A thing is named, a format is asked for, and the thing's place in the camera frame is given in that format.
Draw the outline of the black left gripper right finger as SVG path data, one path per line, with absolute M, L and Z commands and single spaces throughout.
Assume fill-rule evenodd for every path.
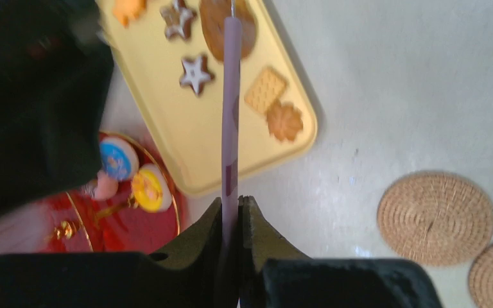
M 241 307 L 441 307 L 424 269 L 406 259 L 314 259 L 239 198 Z

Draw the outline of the orange fish shaped cookie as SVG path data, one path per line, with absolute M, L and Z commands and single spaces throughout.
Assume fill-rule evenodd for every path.
M 138 19 L 146 9 L 147 0 L 115 0 L 113 16 L 125 28 L 130 21 Z

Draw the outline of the white star cookie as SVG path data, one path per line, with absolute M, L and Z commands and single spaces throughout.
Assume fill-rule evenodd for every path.
M 208 56 L 200 53 L 196 57 L 184 56 L 181 58 L 183 74 L 179 78 L 181 87 L 189 87 L 196 97 L 202 95 L 205 84 L 215 79 L 215 75 L 208 68 Z

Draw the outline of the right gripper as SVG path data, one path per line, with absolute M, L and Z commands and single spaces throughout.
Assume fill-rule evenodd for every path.
M 100 29 L 95 1 L 0 1 L 0 217 L 99 171 Z

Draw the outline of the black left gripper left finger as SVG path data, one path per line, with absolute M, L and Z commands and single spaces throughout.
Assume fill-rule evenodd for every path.
M 0 255 L 0 307 L 212 307 L 221 200 L 151 254 Z

